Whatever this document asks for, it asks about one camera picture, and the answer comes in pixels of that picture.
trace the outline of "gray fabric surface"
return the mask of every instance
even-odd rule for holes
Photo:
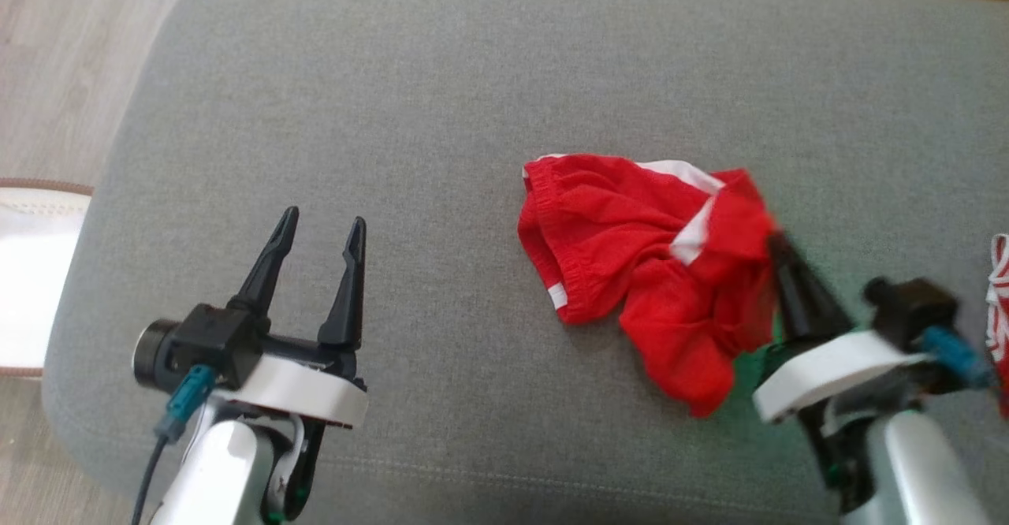
[[[84,227],[47,414],[132,494],[165,401],[132,381],[136,334],[226,302],[298,204],[277,332],[314,336],[354,215],[369,233],[371,408],[328,434],[303,523],[831,522],[798,429],[758,422],[756,358],[692,420],[615,321],[560,325],[515,231],[521,166],[747,167],[853,310],[873,276],[927,275],[981,337],[1007,28],[1009,5],[971,0],[183,0]],[[1007,514],[994,407],[933,405]]]

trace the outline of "red cloth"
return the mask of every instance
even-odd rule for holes
[[[519,237],[561,320],[590,322],[626,298],[621,327],[649,377],[693,416],[713,413],[733,359],[771,340],[775,226],[746,171],[573,154],[524,175]]]
[[[988,351],[1002,380],[1000,409],[1009,418],[1009,234],[992,238],[992,274],[988,277]]]

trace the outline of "gray sofa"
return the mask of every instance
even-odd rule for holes
[[[300,522],[832,522],[799,429],[758,420],[759,357],[695,420],[615,320],[559,323],[516,235],[522,165],[747,168],[858,315],[869,278],[925,275],[980,338],[1009,229],[1007,28],[1009,5],[974,0],[182,0],[84,226],[47,417],[134,495],[165,401],[132,380],[136,334],[223,304],[297,204],[273,329],[314,336],[364,216],[371,398],[363,427],[328,433]],[[1009,514],[994,407],[931,406]]]

